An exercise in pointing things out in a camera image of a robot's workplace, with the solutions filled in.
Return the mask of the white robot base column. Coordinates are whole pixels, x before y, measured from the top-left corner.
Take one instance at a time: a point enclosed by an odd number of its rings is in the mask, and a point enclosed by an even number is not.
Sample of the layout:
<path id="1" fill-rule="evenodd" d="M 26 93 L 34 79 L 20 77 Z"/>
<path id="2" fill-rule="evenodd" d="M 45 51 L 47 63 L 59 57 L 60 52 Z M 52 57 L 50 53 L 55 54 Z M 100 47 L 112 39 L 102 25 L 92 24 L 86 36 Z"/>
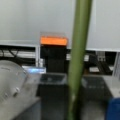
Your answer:
<path id="1" fill-rule="evenodd" d="M 20 65 L 0 60 L 0 111 L 11 104 L 17 104 L 26 79 L 27 73 Z"/>

